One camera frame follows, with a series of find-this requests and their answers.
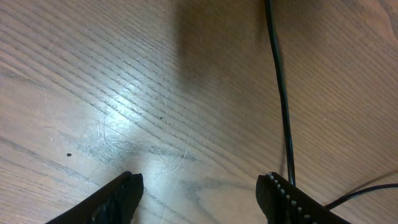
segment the black cord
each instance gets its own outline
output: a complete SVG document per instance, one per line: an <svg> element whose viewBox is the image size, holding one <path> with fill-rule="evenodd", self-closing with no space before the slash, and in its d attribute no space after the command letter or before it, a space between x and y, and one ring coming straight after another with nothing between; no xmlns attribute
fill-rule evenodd
<svg viewBox="0 0 398 224"><path fill-rule="evenodd" d="M389 188L398 188L398 184L384 184L384 185L377 185L377 186L373 186L373 187L368 187L362 190L359 190L357 192L351 193L351 194L347 194L344 195L342 197L340 197L339 199L335 200L334 202L325 205L325 208L328 210L334 209L335 207L341 205L342 203L352 199L352 198L356 198L360 195L372 192L374 190L381 190L381 189L389 189Z"/></svg>
<svg viewBox="0 0 398 224"><path fill-rule="evenodd" d="M282 121L284 125L284 136L285 136L286 158L287 158L287 173L289 176L289 182L293 186L296 186L295 174L294 174L293 142L292 142L292 133L290 131L289 106L287 104L286 86L285 86L281 57L278 48L278 40L274 29L274 22L272 20L271 0L266 0L266 16L267 16L269 40L271 42L272 55L274 56L274 62L275 62L276 79L278 81L280 105L282 108Z"/></svg>

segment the brown wooden tabletop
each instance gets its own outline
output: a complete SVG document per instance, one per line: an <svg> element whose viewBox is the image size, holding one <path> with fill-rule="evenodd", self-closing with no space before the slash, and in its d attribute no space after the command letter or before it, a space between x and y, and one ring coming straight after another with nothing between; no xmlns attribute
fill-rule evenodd
<svg viewBox="0 0 398 224"><path fill-rule="evenodd" d="M297 187L398 182L398 1L274 1ZM264 1L1 0L0 223L44 223L125 170L133 223L266 223L287 177ZM397 223L398 190L333 210Z"/></svg>

